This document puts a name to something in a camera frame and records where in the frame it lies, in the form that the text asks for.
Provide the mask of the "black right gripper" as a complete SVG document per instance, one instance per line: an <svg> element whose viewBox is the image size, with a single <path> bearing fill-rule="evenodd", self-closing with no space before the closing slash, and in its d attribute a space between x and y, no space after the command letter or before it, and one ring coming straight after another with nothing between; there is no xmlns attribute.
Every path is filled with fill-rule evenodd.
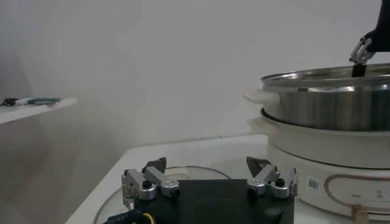
<svg viewBox="0 0 390 224"><path fill-rule="evenodd" d="M373 52L389 52L389 0L381 1L375 29L362 37L350 54L352 77L364 77L366 63L375 55Z"/></svg>

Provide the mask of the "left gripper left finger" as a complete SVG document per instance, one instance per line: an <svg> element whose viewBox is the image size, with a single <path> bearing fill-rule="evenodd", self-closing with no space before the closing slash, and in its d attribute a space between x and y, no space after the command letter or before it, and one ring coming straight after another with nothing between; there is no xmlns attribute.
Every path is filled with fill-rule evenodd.
<svg viewBox="0 0 390 224"><path fill-rule="evenodd" d="M121 176L122 202L127 209L135 208L135 200L152 201L157 193L176 199L180 196L179 181L165 174L166 158L149 161L141 171L126 169Z"/></svg>

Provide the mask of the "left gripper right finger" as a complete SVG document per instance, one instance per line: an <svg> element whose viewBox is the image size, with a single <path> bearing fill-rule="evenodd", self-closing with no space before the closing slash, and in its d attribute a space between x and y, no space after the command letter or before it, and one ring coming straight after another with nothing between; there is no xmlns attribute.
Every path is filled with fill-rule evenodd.
<svg viewBox="0 0 390 224"><path fill-rule="evenodd" d="M298 173L295 168L280 170L266 159L249 156L246 163L252 175L246 181L249 194L258 197L269 191L277 199L297 196Z"/></svg>

